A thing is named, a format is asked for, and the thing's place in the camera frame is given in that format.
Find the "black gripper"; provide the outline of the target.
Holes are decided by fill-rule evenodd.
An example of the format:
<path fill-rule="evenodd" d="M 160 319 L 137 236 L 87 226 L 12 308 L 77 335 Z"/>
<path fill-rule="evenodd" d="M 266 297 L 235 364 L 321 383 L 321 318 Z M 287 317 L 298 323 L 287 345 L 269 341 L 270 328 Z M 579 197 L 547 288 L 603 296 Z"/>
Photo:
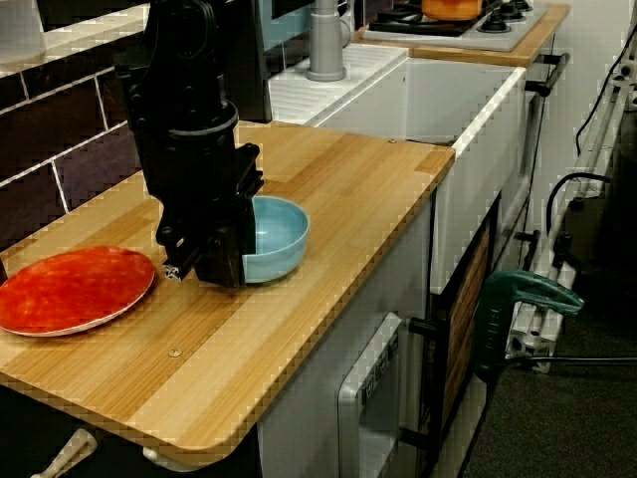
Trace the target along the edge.
<path fill-rule="evenodd" d="M 237 146 L 231 127 L 147 136 L 147 190 L 163 207 L 156 240 L 167 256 L 167 279 L 182 281 L 195 267 L 206 283 L 237 288 L 246 282 L 243 256 L 256 252 L 249 197 L 263 185 L 259 154 L 253 143 Z"/>

